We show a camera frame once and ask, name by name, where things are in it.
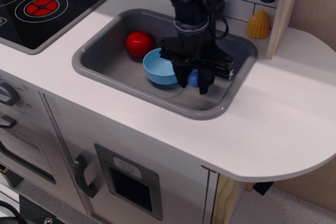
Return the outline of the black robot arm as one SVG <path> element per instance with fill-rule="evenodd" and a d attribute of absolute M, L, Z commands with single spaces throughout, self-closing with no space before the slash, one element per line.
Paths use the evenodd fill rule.
<path fill-rule="evenodd" d="M 170 60 L 177 81 L 186 87 L 193 70 L 198 71 L 200 94 L 206 94 L 216 76 L 230 79 L 233 58 L 221 50 L 216 41 L 225 38 L 228 30 L 216 35 L 216 19 L 223 22 L 224 0 L 170 0 L 175 9 L 173 24 L 177 37 L 158 40 L 160 56 Z"/>

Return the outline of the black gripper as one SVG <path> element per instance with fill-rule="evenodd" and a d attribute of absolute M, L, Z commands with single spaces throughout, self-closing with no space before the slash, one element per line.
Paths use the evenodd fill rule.
<path fill-rule="evenodd" d="M 219 48 L 212 32 L 197 35 L 178 33 L 176 37 L 161 37 L 161 56 L 171 60 L 178 84 L 185 88 L 189 74 L 198 69 L 198 87 L 207 94 L 215 75 L 230 79 L 233 76 L 233 57 Z"/>

